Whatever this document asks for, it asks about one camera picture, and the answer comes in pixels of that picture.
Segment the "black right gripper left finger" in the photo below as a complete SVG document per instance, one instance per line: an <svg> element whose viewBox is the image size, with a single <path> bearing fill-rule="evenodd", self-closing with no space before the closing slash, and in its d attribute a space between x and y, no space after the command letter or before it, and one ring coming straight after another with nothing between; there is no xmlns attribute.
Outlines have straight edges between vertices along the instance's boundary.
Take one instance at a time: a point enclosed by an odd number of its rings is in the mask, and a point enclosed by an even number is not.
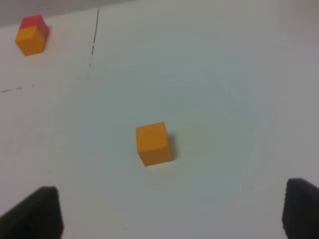
<svg viewBox="0 0 319 239"><path fill-rule="evenodd" d="M44 186L0 217L2 239L60 239L64 223L56 187Z"/></svg>

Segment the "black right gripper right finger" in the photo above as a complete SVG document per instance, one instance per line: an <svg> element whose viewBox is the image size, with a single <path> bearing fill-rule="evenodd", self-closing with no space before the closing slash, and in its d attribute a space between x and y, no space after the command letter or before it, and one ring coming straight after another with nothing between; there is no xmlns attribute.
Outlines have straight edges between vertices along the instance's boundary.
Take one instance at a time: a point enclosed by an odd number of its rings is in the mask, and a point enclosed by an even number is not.
<svg viewBox="0 0 319 239"><path fill-rule="evenodd" d="M282 223L289 239L318 239L319 188L302 178L289 179Z"/></svg>

